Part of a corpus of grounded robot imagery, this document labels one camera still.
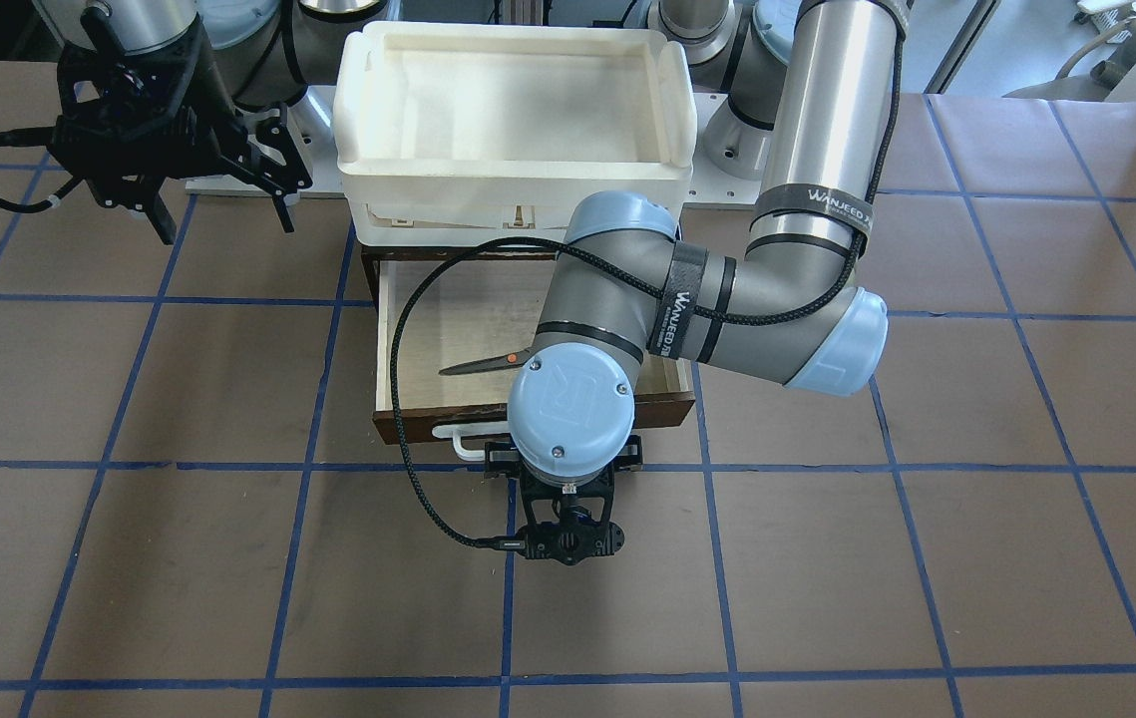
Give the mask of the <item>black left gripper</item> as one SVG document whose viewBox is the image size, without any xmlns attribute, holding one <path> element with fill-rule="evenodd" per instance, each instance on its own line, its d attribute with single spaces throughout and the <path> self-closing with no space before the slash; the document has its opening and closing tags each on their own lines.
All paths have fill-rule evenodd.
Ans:
<svg viewBox="0 0 1136 718">
<path fill-rule="evenodd" d="M 617 554 L 625 545 L 625 532 L 611 519 L 617 474 L 641 467 L 643 441 L 632 435 L 619 456 L 594 479 L 568 494 L 533 476 L 512 441 L 486 442 L 486 477 L 518 481 L 527 523 L 512 536 L 486 538 L 485 546 L 513 551 L 531 560 L 553 559 L 567 566 L 591 557 Z"/>
</svg>

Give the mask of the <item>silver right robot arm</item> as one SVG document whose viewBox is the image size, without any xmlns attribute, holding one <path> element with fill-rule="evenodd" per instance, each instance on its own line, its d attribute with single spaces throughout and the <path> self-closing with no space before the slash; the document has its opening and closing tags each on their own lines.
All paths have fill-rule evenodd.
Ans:
<svg viewBox="0 0 1136 718">
<path fill-rule="evenodd" d="M 299 1 L 228 1 L 252 28 L 216 44 L 212 1 L 39 1 L 60 40 L 61 112 L 49 155 L 99 207 L 147 218 L 172 244 L 177 225 L 162 199 L 168 180 L 229 177 L 272 200 L 281 227 L 314 186 L 309 150 L 321 137 L 306 108 L 335 81 L 341 32 L 381 17 L 384 3 L 321 22 Z"/>
</svg>

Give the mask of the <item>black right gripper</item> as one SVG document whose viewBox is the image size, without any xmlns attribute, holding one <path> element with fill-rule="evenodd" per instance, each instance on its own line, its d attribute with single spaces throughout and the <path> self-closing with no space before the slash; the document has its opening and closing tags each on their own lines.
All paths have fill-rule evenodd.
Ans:
<svg viewBox="0 0 1136 718">
<path fill-rule="evenodd" d="M 200 20 L 141 55 L 126 55 L 107 20 L 83 28 L 87 45 L 66 45 L 58 64 L 55 159 L 97 204 L 143 214 L 172 244 L 179 229 L 162 183 L 231 176 L 266 192 L 281 228 L 295 231 L 295 202 L 314 180 L 289 105 L 240 111 Z"/>
</svg>

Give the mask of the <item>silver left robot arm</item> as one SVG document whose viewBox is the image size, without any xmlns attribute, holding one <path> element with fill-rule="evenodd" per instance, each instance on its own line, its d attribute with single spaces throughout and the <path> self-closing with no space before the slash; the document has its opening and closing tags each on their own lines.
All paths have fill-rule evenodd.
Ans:
<svg viewBox="0 0 1136 718">
<path fill-rule="evenodd" d="M 744 254 L 637 192 L 577 204 L 507 403 L 524 476 L 562 509 L 630 437 L 648 358 L 858 394 L 889 319 L 858 285 L 899 110 L 909 1 L 805 1 Z"/>
</svg>

